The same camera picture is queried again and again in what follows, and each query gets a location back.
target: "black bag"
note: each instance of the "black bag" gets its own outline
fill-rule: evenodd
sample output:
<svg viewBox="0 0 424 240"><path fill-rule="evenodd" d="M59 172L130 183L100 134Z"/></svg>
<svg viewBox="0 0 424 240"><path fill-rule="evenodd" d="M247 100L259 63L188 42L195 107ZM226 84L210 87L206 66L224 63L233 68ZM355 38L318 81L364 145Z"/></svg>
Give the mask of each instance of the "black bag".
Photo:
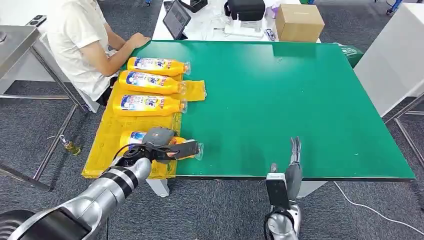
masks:
<svg viewBox="0 0 424 240"><path fill-rule="evenodd" d="M264 0L228 0L224 11L233 20L259 21L264 17L265 3Z"/></svg>

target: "hand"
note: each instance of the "hand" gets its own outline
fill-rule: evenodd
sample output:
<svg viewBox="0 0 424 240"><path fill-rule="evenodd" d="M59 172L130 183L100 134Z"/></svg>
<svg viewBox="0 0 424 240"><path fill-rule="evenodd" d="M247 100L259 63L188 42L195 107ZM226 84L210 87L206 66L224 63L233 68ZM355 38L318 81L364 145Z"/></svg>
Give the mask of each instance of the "hand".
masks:
<svg viewBox="0 0 424 240"><path fill-rule="evenodd" d="M143 34L137 32L136 34L132 35L131 38L128 40L128 42L131 44L131 46L135 49L141 48L146 43L148 43L151 40L150 37L145 37Z"/></svg>

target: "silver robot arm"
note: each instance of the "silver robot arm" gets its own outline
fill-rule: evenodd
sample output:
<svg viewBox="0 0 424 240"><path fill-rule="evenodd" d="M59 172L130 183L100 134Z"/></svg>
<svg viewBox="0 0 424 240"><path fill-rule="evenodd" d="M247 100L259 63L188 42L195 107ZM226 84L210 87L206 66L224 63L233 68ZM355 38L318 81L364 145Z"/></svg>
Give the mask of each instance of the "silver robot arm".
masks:
<svg viewBox="0 0 424 240"><path fill-rule="evenodd" d="M94 238L111 212L149 176L151 168L146 157L129 167L112 165L77 197L34 214L8 240L19 240L24 235L30 239Z"/></svg>
<svg viewBox="0 0 424 240"><path fill-rule="evenodd" d="M299 137L291 139L291 158L285 173L278 173L275 163L271 165L265 184L268 191L271 212L265 216L263 233L267 240L299 240L302 214L296 198L302 182L301 141Z"/></svg>
<svg viewBox="0 0 424 240"><path fill-rule="evenodd" d="M150 174L152 161L161 163L199 154L195 140L168 145L175 132L150 129L141 143L123 146L112 164L84 192L54 208L34 214L16 210L0 214L0 239L90 240L111 212ZM122 157L120 151L129 148Z"/></svg>

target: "man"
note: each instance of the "man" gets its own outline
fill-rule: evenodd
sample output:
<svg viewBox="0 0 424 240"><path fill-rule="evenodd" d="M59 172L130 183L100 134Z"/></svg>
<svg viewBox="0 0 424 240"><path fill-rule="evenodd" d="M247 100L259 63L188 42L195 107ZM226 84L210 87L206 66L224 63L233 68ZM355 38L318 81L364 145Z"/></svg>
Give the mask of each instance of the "man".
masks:
<svg viewBox="0 0 424 240"><path fill-rule="evenodd" d="M55 0L53 4L47 37L57 64L77 88L106 106L117 71L150 38L136 33L123 40L112 31L95 0ZM109 51L109 46L116 51Z"/></svg>

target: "green table surface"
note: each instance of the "green table surface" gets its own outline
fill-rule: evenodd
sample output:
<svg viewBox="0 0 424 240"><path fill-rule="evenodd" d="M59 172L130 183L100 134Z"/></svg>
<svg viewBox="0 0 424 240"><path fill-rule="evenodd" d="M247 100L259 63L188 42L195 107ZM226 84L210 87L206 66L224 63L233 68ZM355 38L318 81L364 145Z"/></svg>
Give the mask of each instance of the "green table surface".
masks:
<svg viewBox="0 0 424 240"><path fill-rule="evenodd" d="M407 181L408 163L336 44L152 41L132 56L191 62L205 80L181 136L204 143L177 176L265 177L284 171L290 137L302 142L304 180Z"/></svg>

